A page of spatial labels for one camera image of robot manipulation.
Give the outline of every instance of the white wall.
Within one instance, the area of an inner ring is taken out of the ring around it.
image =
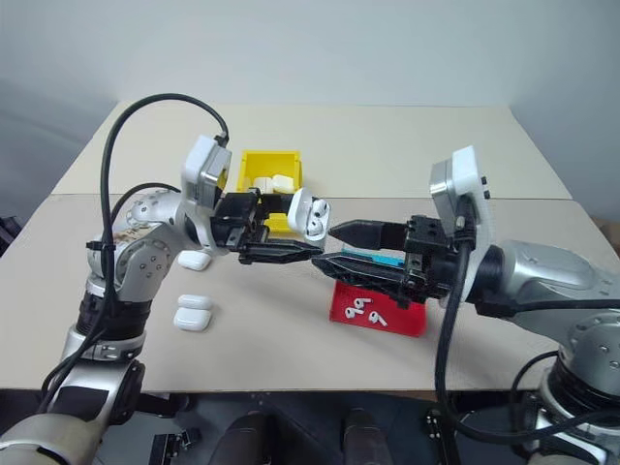
[[[94,109],[0,79],[0,216],[24,224],[75,160],[113,103]]]
[[[620,169],[616,0],[6,0],[0,20],[0,78],[94,119],[171,90],[222,103],[511,105],[575,198],[620,220],[620,183],[601,182]]]

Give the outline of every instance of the yellow bin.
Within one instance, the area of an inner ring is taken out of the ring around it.
[[[257,177],[283,174],[293,179],[295,190],[301,187],[301,155],[299,152],[244,150],[241,157],[236,192],[246,192]],[[264,222],[274,233],[290,233],[287,215],[274,213]]]

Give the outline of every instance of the white table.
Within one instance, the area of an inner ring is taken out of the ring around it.
[[[99,193],[102,147],[119,104],[60,180],[54,194]],[[508,108],[214,105],[231,131],[234,189],[242,150],[299,150],[303,184],[331,198],[429,198],[431,166],[473,145],[496,199],[571,196]],[[112,157],[110,192],[136,184],[180,182],[199,134],[214,136],[211,116],[190,104],[145,107],[125,124]]]
[[[432,215],[431,200],[331,200],[334,224],[372,217],[402,221]],[[491,202],[497,235],[575,250],[609,269],[620,263],[574,201]],[[87,275],[84,241],[100,228],[94,195],[51,196],[0,261],[3,297],[0,388],[36,388],[61,352],[78,316]],[[339,247],[331,240],[330,250]],[[433,389],[433,360],[442,311],[428,305],[428,329],[409,338],[331,323],[333,281],[310,263],[241,265],[233,254],[205,272],[170,271],[153,303],[139,359],[144,389],[218,391],[254,389]],[[205,333],[172,325],[180,294],[215,302]],[[508,388],[530,357],[555,344],[515,325],[461,309],[451,349],[448,386]],[[540,368],[526,377],[532,387]]]
[[[83,244],[101,230],[102,147],[127,105],[114,109],[0,260],[0,388],[37,388],[78,316],[88,273]],[[242,149],[294,149],[302,154],[304,184],[333,198],[332,224],[436,216],[428,198],[431,165],[473,144],[490,181],[499,239],[558,245],[620,269],[611,247],[507,108],[216,107],[231,128],[229,187]],[[188,105],[144,108],[118,139],[110,191],[121,194],[152,180],[178,184],[196,136],[217,132],[209,116]],[[339,246],[333,239],[327,244]],[[203,273],[175,265],[147,323],[139,357],[147,366],[144,389],[433,389],[442,318],[436,303],[428,305],[426,333],[415,339],[330,323],[332,289],[333,281],[310,263],[243,266],[228,255]],[[207,294],[217,302],[205,333],[172,325],[180,294]],[[517,326],[479,317],[466,305],[453,339],[449,387],[507,388],[523,362],[553,347]],[[533,370],[524,386],[533,386],[539,374],[540,368]]]

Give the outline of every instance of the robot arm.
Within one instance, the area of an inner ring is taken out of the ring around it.
[[[131,417],[144,376],[144,365],[136,359],[146,336],[144,325],[181,251],[234,252],[242,264],[285,264],[323,252],[329,217],[325,201],[305,189],[294,195],[263,195],[258,190],[223,195],[230,158],[231,152],[214,139],[200,137],[182,172],[182,192],[141,197],[114,228],[113,312],[105,316],[104,330],[45,410],[0,438],[2,463],[91,463],[108,426]],[[288,213],[290,226],[305,241],[271,239],[264,220],[276,212]],[[317,229],[317,221],[324,227]],[[104,255],[98,244],[88,244],[91,273],[63,360],[76,352],[104,311]]]
[[[328,276],[403,304],[429,297],[445,303],[455,281],[454,244],[464,233],[475,248],[461,299],[474,303],[481,315],[511,321],[560,345],[557,362],[542,379],[534,420],[526,425],[529,430],[588,414],[617,416],[620,276],[555,247],[518,241],[491,245],[486,179],[478,175],[471,147],[433,167],[430,185],[440,219],[413,216],[406,224],[355,220],[329,232],[354,247],[402,251],[402,266],[376,263],[351,252],[315,257],[313,264]],[[551,447],[571,455],[578,450],[594,463],[616,463],[619,424],[614,418],[583,421],[549,434],[548,441],[530,441],[529,447]],[[491,439],[498,444],[519,442],[501,434]]]

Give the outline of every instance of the black cable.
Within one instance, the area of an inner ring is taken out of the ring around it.
[[[528,361],[525,365],[523,365],[523,367],[521,367],[519,372],[514,377],[514,381],[512,381],[511,391],[509,392],[509,396],[508,396],[509,417],[511,421],[512,431],[518,431],[518,428],[519,428],[519,425],[517,424],[517,421],[516,421],[516,397],[517,397],[517,390],[519,388],[519,383],[521,382],[521,379],[530,370],[530,368],[536,365],[539,361],[543,361],[547,358],[552,358],[552,357],[558,357],[558,351],[545,352],[544,354],[535,356],[530,361]]]
[[[53,370],[51,370],[47,374],[46,378],[43,380],[43,384],[41,385],[41,394],[44,397],[49,391],[49,384],[53,381],[54,377],[60,372],[60,370],[62,370],[65,366],[67,366],[67,363],[69,363],[69,359],[70,359],[69,356],[65,357],[60,363],[56,365],[56,367]]]
[[[553,309],[583,309],[592,310],[603,308],[620,308],[620,300],[617,298],[599,298],[596,300],[555,300],[551,302],[534,302],[523,303],[519,305],[518,312],[534,312],[537,310],[553,310]]]
[[[116,142],[116,138],[118,137],[121,128],[132,114],[134,114],[139,109],[146,107],[147,105],[154,104],[156,102],[162,102],[165,100],[187,102],[201,109],[204,109],[215,118],[215,120],[220,125],[220,128],[222,129],[222,134],[215,137],[216,141],[223,147],[226,147],[226,145],[228,144],[229,128],[226,124],[226,121],[224,121],[224,118],[222,118],[222,116],[220,116],[220,114],[215,109],[213,109],[206,103],[188,95],[170,93],[156,94],[145,97],[125,108],[125,110],[120,114],[120,116],[118,116],[116,121],[114,121],[114,124],[112,125],[108,133],[106,145],[104,146],[101,173],[99,179],[101,213],[104,229],[101,239],[102,269],[105,279],[102,310],[97,315],[93,326],[90,327],[90,330],[86,334],[86,337],[80,344],[77,351],[68,357],[69,361],[67,361],[66,363],[64,362],[64,360],[61,361],[58,366],[56,366],[56,368],[52,370],[52,372],[56,371],[57,375],[49,377],[50,379],[53,378],[53,382],[50,383],[51,387],[45,394],[37,413],[44,413],[47,411],[47,407],[53,399],[54,395],[56,394],[56,391],[60,388],[60,385],[62,385],[63,381],[67,378],[73,367],[78,362],[79,358],[92,346],[92,344],[97,341],[99,337],[101,337],[101,334],[103,334],[100,329],[104,321],[104,316],[108,313],[113,313],[113,303],[116,300],[116,292],[114,288],[114,238],[112,233],[112,215],[109,208],[109,169],[111,164],[112,149],[114,148],[114,143]]]
[[[547,436],[551,436],[567,429],[578,426],[582,423],[593,422],[608,417],[620,417],[620,409],[599,410],[582,414],[577,417],[566,419],[542,429],[534,431],[522,431],[515,433],[498,433],[483,431],[473,428],[460,421],[458,415],[452,410],[448,393],[446,390],[446,370],[448,366],[448,355],[450,351],[450,340],[456,323],[456,315],[460,304],[465,276],[467,274],[467,266],[469,264],[469,255],[471,253],[471,245],[468,242],[462,242],[458,250],[457,269],[455,274],[455,282],[452,292],[449,295],[448,305],[446,307],[446,315],[442,322],[442,328],[439,336],[439,344],[437,348],[437,358],[435,360],[435,390],[440,406],[446,418],[452,424],[454,429],[465,436],[482,441],[485,443],[499,445],[517,445],[531,441],[538,441]]]
[[[169,191],[173,191],[173,192],[181,192],[180,189],[177,189],[176,187],[170,186],[169,184],[165,184],[163,182],[145,182],[143,184],[134,186],[129,191],[127,191],[125,194],[123,194],[123,196],[114,205],[114,208],[112,209],[112,212],[111,212],[112,223],[114,224],[114,221],[116,221],[116,217],[118,216],[118,213],[120,213],[120,209],[123,207],[125,202],[127,202],[133,194],[139,191],[143,191],[144,189],[153,189],[153,188],[168,189]]]

